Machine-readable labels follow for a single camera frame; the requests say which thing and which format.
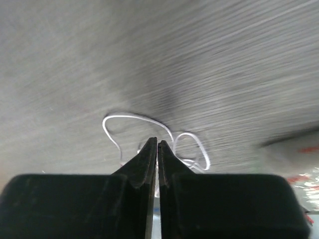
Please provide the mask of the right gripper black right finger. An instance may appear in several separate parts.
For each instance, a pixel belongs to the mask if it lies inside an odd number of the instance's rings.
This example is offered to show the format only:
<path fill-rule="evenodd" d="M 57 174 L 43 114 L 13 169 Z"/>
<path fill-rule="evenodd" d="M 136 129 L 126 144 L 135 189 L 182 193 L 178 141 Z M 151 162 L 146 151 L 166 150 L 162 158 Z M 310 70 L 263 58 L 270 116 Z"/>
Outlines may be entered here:
<path fill-rule="evenodd" d="M 158 144 L 164 239 L 307 239 L 287 180 L 274 174 L 196 174 Z"/>

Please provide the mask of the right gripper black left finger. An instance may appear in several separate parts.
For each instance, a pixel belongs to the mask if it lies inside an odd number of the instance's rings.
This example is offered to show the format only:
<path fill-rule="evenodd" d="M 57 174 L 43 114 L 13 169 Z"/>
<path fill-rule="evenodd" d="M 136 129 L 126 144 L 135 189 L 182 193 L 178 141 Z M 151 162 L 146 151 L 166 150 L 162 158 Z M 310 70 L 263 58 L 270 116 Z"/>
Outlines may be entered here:
<path fill-rule="evenodd" d="M 3 239 L 149 239 L 157 139 L 110 175 L 20 174 L 0 195 Z"/>

